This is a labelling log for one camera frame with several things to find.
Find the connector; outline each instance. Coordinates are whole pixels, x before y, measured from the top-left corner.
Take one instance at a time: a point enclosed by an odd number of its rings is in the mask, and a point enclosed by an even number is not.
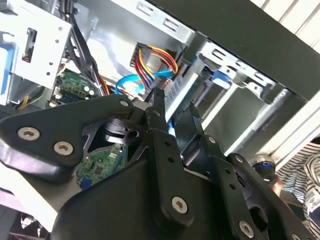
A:
[[[143,43],[140,43],[140,42],[137,42],[136,46],[135,46],[135,49],[134,49],[134,52],[133,52],[133,55],[132,55],[132,58],[130,60],[130,67],[134,67],[135,66],[135,62],[137,60],[137,56],[139,54],[139,49],[142,50],[142,59],[143,61],[146,63],[148,62],[148,59],[151,55],[151,47],[147,46],[146,44],[143,44]]]

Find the red wire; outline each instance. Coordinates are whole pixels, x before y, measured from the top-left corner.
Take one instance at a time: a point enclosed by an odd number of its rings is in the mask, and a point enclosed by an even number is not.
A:
[[[147,77],[146,73],[142,70],[142,67],[141,67],[141,64],[139,61],[136,63],[136,66],[138,67],[140,73],[143,75],[143,78],[148,82],[148,85],[150,86],[151,82],[150,82],[149,78]]]
[[[154,51],[154,52],[156,52],[156,53],[160,53],[160,54],[165,55],[167,58],[169,58],[169,60],[171,61],[171,63],[172,63],[173,66],[174,66],[175,60],[174,60],[174,58],[173,58],[170,54],[168,54],[168,53],[166,53],[166,52],[164,52],[164,51],[159,51],[159,50],[157,50],[157,49],[152,49],[152,51]]]
[[[136,73],[137,73],[140,81],[141,81],[142,84],[143,84],[144,90],[147,90],[147,86],[146,86],[146,84],[145,84],[145,81],[143,81],[142,76],[140,75],[140,72],[139,72],[139,69],[138,69],[138,67],[137,67],[137,64],[134,65],[134,69],[135,69],[135,71],[136,71]]]

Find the yellow wire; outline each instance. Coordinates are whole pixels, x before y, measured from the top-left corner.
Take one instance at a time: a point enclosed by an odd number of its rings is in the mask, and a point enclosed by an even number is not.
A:
[[[19,110],[25,108],[25,106],[27,105],[28,99],[29,99],[29,95],[24,97],[23,102],[21,103],[21,106],[19,107]]]
[[[141,62],[142,67],[146,70],[146,72],[147,72],[153,79],[155,79],[155,78],[156,78],[155,75],[147,68],[147,66],[146,66],[145,63],[144,63],[144,60],[143,60],[143,58],[142,58],[142,50],[141,50],[141,49],[139,49],[139,60],[140,60],[140,62]]]
[[[166,53],[166,54],[168,54],[169,56],[171,56],[167,51],[165,51],[165,50],[163,50],[163,49],[161,49],[161,48],[158,48],[158,47],[155,47],[155,46],[148,46],[148,47],[150,47],[150,48],[152,48],[152,49],[154,49],[154,50],[158,50],[158,51],[160,51],[160,52],[163,52],[163,53]],[[178,64],[177,64],[177,62],[175,61],[175,59],[173,58],[173,57],[171,57],[172,58],[172,60],[173,60],[173,63],[174,63],[174,67],[175,67],[175,71],[174,71],[174,74],[177,74],[178,73]]]

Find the wire bundle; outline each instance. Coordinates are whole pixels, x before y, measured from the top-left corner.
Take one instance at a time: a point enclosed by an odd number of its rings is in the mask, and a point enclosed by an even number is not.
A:
[[[165,50],[158,47],[154,47],[154,46],[148,46],[148,47],[151,48],[151,54],[160,58],[172,70],[174,75],[178,73],[178,65],[175,59],[169,53],[167,53]],[[151,86],[152,82],[156,77],[144,63],[141,48],[138,50],[138,55],[134,63],[134,68],[141,83],[143,84],[144,90],[146,91],[147,88]]]
[[[77,10],[74,8],[74,3],[71,0],[60,0],[59,11],[61,18],[73,26],[70,32],[70,39],[66,44],[70,58],[82,75],[98,88],[101,96],[109,95],[109,88],[99,74],[97,63],[91,56],[88,45],[77,25],[75,19]]]
[[[22,110],[26,106],[29,106],[29,105],[34,104],[35,102],[39,101],[45,95],[46,88],[44,86],[39,85],[38,89],[39,89],[39,91],[33,97],[26,95],[24,97],[23,101],[19,105],[17,105],[15,108],[18,110]]]

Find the chip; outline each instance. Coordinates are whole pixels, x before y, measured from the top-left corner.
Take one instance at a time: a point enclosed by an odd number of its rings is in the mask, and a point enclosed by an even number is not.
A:
[[[101,173],[102,173],[102,170],[103,170],[102,167],[97,166],[96,169],[95,169],[95,171],[94,171],[94,173],[95,173],[95,174],[101,174]]]

